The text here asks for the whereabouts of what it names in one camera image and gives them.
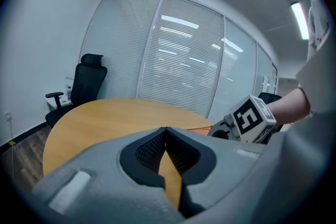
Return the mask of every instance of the wall outlet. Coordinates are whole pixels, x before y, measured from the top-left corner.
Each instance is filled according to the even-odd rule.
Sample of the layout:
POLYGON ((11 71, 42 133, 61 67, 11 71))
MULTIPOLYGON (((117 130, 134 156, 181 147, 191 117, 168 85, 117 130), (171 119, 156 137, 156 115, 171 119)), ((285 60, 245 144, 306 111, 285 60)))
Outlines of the wall outlet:
POLYGON ((6 116, 6 121, 10 121, 12 119, 11 112, 5 112, 5 116, 6 116))

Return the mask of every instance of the window blinds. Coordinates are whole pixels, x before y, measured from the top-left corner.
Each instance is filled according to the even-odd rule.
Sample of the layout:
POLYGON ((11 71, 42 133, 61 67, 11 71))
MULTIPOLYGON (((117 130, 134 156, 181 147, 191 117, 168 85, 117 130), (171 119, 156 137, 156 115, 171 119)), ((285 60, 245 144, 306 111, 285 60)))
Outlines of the window blinds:
POLYGON ((223 17, 186 0, 163 0, 153 26, 139 97, 207 116, 223 50, 223 17))
POLYGON ((81 56, 101 54, 108 73, 99 96, 135 97, 144 48, 160 0, 102 0, 81 56))
POLYGON ((257 43, 228 19, 224 41, 218 86, 208 116, 212 122, 222 120, 232 106, 252 94, 255 83, 257 43))
POLYGON ((272 76, 272 61, 268 57, 266 52, 258 44, 258 70, 257 70, 256 86, 253 93, 254 96, 258 96, 261 92, 270 92, 269 90, 270 90, 271 76, 272 76))

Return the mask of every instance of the chair headrest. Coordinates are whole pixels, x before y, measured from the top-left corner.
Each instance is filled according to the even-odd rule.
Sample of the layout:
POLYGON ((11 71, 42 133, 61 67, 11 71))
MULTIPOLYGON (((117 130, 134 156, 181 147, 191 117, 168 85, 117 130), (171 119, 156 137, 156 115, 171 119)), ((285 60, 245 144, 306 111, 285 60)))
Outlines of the chair headrest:
POLYGON ((84 54, 80 61, 88 66, 101 67, 101 58, 104 55, 84 54))

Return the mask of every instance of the black and white pattern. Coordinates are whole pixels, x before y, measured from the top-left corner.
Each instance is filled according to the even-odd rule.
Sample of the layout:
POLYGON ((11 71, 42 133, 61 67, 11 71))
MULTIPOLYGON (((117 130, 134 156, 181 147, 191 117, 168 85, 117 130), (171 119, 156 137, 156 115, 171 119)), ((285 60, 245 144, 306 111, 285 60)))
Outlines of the black and white pattern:
POLYGON ((253 141, 253 143, 260 143, 267 134, 273 129, 274 125, 267 125, 261 134, 253 141))
POLYGON ((254 98, 254 101, 257 103, 261 112, 264 114, 264 116, 268 120, 274 120, 274 117, 273 117, 272 113, 269 111, 268 107, 266 106, 266 104, 263 100, 258 99, 258 98, 254 98))
POLYGON ((252 130, 263 120, 250 99, 233 113, 233 117, 237 122, 237 128, 239 128, 241 135, 252 130))

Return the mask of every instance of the water bottle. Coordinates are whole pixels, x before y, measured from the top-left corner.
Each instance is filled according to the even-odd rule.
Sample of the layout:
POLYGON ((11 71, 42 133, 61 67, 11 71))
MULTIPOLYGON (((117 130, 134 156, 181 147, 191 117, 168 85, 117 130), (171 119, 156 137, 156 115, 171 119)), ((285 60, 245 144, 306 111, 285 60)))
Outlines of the water bottle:
POLYGON ((68 86, 68 101, 71 100, 71 87, 68 86))

